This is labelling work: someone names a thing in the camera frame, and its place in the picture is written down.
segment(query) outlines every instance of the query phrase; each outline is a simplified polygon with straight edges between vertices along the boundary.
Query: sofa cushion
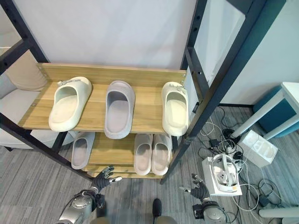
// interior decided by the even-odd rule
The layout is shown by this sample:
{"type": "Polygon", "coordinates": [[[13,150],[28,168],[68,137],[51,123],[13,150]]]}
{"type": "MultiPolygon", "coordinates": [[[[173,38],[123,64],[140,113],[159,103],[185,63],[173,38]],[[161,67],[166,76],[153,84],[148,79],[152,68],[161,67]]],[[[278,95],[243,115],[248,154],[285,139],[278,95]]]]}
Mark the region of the sofa cushion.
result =
{"type": "Polygon", "coordinates": [[[40,91],[47,84],[47,79],[37,68],[30,50],[18,58],[5,73],[20,90],[40,91]]]}
{"type": "Polygon", "coordinates": [[[0,99],[5,97],[16,88],[17,87],[9,80],[9,78],[5,74],[2,74],[0,76],[0,99]]]}
{"type": "MultiPolygon", "coordinates": [[[[17,124],[38,94],[38,91],[14,90],[0,100],[0,112],[17,124]]],[[[64,145],[73,141],[72,134],[75,135],[76,133],[69,132],[66,135],[64,145]]],[[[33,130],[31,135],[46,146],[52,147],[58,132],[51,130],[33,130]]],[[[31,148],[2,129],[0,129],[0,145],[11,148],[31,148]]]]}

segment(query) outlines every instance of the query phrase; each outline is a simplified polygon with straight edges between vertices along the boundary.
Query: person's foot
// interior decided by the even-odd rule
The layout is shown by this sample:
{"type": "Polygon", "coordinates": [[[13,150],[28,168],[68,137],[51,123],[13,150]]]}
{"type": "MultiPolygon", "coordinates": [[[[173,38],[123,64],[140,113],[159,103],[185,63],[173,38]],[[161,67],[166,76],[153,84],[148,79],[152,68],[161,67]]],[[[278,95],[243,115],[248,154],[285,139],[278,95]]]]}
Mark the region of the person's foot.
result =
{"type": "Polygon", "coordinates": [[[153,202],[153,216],[154,218],[161,216],[162,203],[159,198],[156,198],[153,202]]]}

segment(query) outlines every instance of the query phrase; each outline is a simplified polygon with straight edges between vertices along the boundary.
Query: slipper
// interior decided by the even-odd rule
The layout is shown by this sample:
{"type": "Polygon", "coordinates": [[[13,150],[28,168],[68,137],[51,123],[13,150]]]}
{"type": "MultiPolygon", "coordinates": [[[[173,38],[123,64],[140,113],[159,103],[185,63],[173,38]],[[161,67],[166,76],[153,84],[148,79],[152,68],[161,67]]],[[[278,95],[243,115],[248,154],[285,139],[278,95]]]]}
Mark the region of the slipper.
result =
{"type": "Polygon", "coordinates": [[[170,163],[172,142],[167,134],[155,134],[151,170],[156,175],[164,175],[170,163]]]}
{"type": "Polygon", "coordinates": [[[163,129],[169,135],[181,136],[188,129],[188,96],[185,88],[168,82],[162,88],[163,129]]]}
{"type": "Polygon", "coordinates": [[[55,132],[73,129],[80,120],[84,106],[92,92],[92,84],[85,77],[58,82],[49,126],[55,132]]]}
{"type": "Polygon", "coordinates": [[[126,137],[132,128],[135,93],[123,81],[113,81],[106,94],[105,135],[110,139],[126,137]]]}
{"type": "Polygon", "coordinates": [[[146,175],[150,172],[152,144],[152,134],[135,136],[134,170],[138,175],[146,175]]]}
{"type": "Polygon", "coordinates": [[[95,132],[80,132],[76,136],[71,155],[71,167],[82,169],[88,164],[94,138],[95,132]]]}

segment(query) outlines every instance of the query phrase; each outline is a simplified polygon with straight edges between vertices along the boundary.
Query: metal frame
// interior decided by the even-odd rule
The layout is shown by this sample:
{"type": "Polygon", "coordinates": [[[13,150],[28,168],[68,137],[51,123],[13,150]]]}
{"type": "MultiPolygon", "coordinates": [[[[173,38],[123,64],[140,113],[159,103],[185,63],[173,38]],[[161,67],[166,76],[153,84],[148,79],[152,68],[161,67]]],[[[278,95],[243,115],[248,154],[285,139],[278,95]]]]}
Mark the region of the metal frame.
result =
{"type": "MultiPolygon", "coordinates": [[[[11,0],[0,0],[0,4],[10,19],[11,23],[14,25],[15,29],[21,36],[21,40],[18,41],[14,46],[12,46],[8,51],[0,56],[0,75],[8,69],[19,57],[21,57],[27,50],[30,50],[37,62],[47,63],[49,62],[42,50],[39,48],[37,42],[33,38],[33,35],[27,28],[24,20],[22,19],[20,13],[18,12],[16,6],[11,0]]],[[[26,130],[19,127],[17,124],[12,122],[2,113],[0,113],[0,128],[8,132],[15,138],[24,142],[33,149],[43,153],[50,159],[59,163],[60,165],[67,167],[71,171],[77,173],[78,175],[84,177],[85,179],[91,180],[92,177],[88,175],[87,172],[82,170],[76,170],[71,167],[71,162],[59,155],[59,150],[62,143],[67,135],[67,132],[59,133],[52,148],[47,147],[38,139],[34,138],[30,133],[31,130],[26,130]]],[[[8,151],[13,149],[10,147],[5,147],[8,151]]]]}
{"type": "MultiPolygon", "coordinates": [[[[161,184],[168,179],[180,158],[188,149],[194,138],[196,138],[198,132],[202,129],[215,108],[219,105],[220,101],[241,73],[245,64],[251,58],[285,4],[285,0],[227,1],[245,15],[245,21],[226,55],[211,87],[207,84],[204,71],[194,49],[207,0],[196,1],[181,69],[186,70],[189,67],[191,71],[195,90],[199,99],[199,106],[189,125],[187,133],[182,136],[180,144],[178,145],[176,137],[172,136],[171,138],[174,156],[169,165],[168,172],[161,180],[161,184]]],[[[28,49],[38,62],[48,62],[12,0],[0,0],[0,4],[22,38],[22,40],[17,42],[5,54],[0,56],[0,75],[28,49]]],[[[71,163],[58,154],[67,132],[59,133],[53,148],[51,149],[34,138],[30,134],[30,130],[19,127],[2,113],[0,113],[0,128],[78,175],[89,180],[92,179],[86,172],[83,172],[82,170],[74,170],[71,167],[71,163]]]]}
{"type": "MultiPolygon", "coordinates": [[[[253,55],[254,51],[268,32],[270,26],[285,4],[285,0],[228,1],[234,7],[244,13],[245,21],[242,24],[237,37],[235,38],[208,91],[206,91],[206,88],[196,88],[196,83],[194,83],[197,95],[204,97],[202,101],[201,98],[199,98],[199,108],[197,109],[196,114],[189,125],[187,133],[182,137],[172,161],[170,162],[168,172],[161,180],[161,184],[165,183],[165,181],[169,178],[175,166],[178,164],[179,160],[184,155],[192,141],[196,138],[197,134],[202,129],[203,125],[211,116],[215,108],[219,105],[236,78],[239,76],[242,69],[253,55]]],[[[196,7],[205,7],[205,5],[206,1],[197,0],[196,7]]],[[[192,25],[189,31],[189,40],[194,40],[194,35],[197,35],[197,32],[194,32],[194,23],[196,23],[194,18],[197,18],[197,13],[201,11],[202,10],[197,8],[194,11],[192,25]]],[[[187,44],[181,67],[184,69],[186,66],[185,61],[187,61],[188,65],[192,65],[192,67],[189,66],[189,68],[193,80],[198,80],[198,78],[201,78],[198,81],[205,83],[206,80],[203,79],[202,76],[198,77],[200,72],[203,73],[203,71],[201,71],[199,60],[196,60],[196,57],[189,57],[187,55],[188,52],[192,52],[192,54],[195,52],[195,42],[191,41],[191,44],[193,46],[188,46],[187,44]]]]}

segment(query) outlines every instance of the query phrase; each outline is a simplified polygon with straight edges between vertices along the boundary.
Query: robotic arm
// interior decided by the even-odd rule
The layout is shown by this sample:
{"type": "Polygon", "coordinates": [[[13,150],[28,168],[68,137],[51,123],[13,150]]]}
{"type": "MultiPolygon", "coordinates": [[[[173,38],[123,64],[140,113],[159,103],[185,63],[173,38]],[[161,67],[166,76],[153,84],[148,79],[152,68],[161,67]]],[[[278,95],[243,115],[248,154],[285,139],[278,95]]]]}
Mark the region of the robotic arm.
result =
{"type": "Polygon", "coordinates": [[[196,174],[192,174],[192,178],[193,183],[196,184],[195,188],[179,188],[201,201],[201,204],[192,206],[195,218],[204,219],[207,224],[228,223],[225,211],[220,208],[217,202],[211,201],[209,190],[203,180],[196,174]]]}
{"type": "MultiPolygon", "coordinates": [[[[106,167],[93,179],[89,189],[84,189],[74,195],[63,209],[58,224],[82,224],[89,218],[92,211],[96,208],[103,208],[105,197],[99,192],[111,183],[122,179],[120,176],[109,178],[113,174],[113,170],[113,166],[106,167]]],[[[180,187],[180,189],[201,201],[201,204],[192,207],[195,218],[204,219],[207,224],[227,223],[225,211],[217,202],[211,201],[210,193],[203,180],[195,174],[192,174],[192,178],[193,183],[196,184],[195,188],[180,187]]]]}
{"type": "Polygon", "coordinates": [[[89,189],[84,189],[74,195],[63,209],[58,224],[81,224],[96,208],[103,208],[105,196],[99,192],[109,184],[122,179],[120,176],[109,178],[113,170],[113,166],[106,167],[93,179],[89,189]]]}

